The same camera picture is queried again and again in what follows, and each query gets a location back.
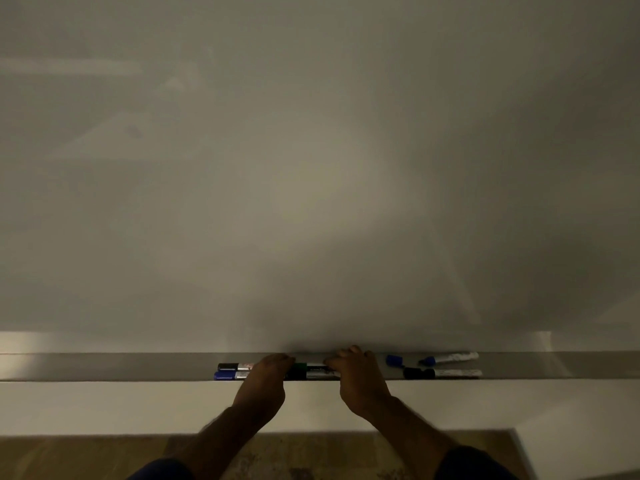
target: person's left arm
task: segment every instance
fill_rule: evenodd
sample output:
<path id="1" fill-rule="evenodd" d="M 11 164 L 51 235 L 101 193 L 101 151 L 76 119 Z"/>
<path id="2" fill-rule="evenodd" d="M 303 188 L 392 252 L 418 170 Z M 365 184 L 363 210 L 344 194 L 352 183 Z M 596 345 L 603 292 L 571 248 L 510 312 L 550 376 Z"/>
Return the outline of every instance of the person's left arm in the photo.
<path id="1" fill-rule="evenodd" d="M 171 458 L 149 463 L 129 480 L 219 479 L 240 449 L 284 403 L 283 381 L 295 359 L 274 354 L 255 364 L 233 405 Z"/>

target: person's left hand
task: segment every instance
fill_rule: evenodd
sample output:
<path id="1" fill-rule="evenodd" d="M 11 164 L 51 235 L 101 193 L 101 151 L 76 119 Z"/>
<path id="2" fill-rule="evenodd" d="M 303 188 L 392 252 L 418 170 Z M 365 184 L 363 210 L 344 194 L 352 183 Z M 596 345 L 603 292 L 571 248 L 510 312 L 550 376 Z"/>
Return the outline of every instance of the person's left hand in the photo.
<path id="1" fill-rule="evenodd" d="M 295 361 L 286 354 L 264 357 L 238 389 L 234 406 L 247 407 L 256 420 L 267 424 L 284 404 L 284 377 Z"/>

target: floor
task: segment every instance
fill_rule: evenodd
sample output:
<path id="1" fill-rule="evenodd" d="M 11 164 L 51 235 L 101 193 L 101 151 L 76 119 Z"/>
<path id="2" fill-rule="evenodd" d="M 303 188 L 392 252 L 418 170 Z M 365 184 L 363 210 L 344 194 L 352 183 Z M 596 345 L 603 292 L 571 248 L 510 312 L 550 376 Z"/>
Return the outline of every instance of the floor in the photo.
<path id="1" fill-rule="evenodd" d="M 508 431 L 456 431 L 460 443 L 483 449 L 528 479 Z M 188 436 L 0 438 L 4 480 L 117 480 L 171 454 Z M 375 433 L 257 435 L 225 473 L 233 479 L 408 480 L 387 441 Z"/>

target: person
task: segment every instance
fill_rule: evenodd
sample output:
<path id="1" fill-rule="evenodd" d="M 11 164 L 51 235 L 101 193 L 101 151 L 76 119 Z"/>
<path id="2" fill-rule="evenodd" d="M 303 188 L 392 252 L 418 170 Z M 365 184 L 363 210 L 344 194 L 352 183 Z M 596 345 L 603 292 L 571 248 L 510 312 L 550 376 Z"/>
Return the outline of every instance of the person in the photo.
<path id="1" fill-rule="evenodd" d="M 155 460 L 129 480 L 215 480 L 284 403 L 284 377 L 294 362 L 274 354 L 256 363 L 233 405 L 171 458 Z M 460 446 L 389 393 L 372 352 L 358 346 L 324 361 L 340 372 L 340 396 L 398 452 L 417 479 L 514 479 L 506 468 L 475 448 Z"/>

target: hand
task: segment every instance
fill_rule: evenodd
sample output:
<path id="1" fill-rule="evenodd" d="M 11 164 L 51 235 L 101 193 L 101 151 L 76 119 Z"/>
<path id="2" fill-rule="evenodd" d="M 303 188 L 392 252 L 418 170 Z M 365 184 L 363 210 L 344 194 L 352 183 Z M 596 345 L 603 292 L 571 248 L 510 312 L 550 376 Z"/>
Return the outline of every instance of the hand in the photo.
<path id="1" fill-rule="evenodd" d="M 363 353 L 357 345 L 338 350 L 337 355 L 324 363 L 340 372 L 340 397 L 351 411 L 370 420 L 376 403 L 391 397 L 375 355 Z"/>
<path id="2" fill-rule="evenodd" d="M 262 426 L 267 424 L 284 403 L 284 376 L 295 361 L 286 354 L 264 357 L 238 389 L 234 406 L 249 408 Z"/>

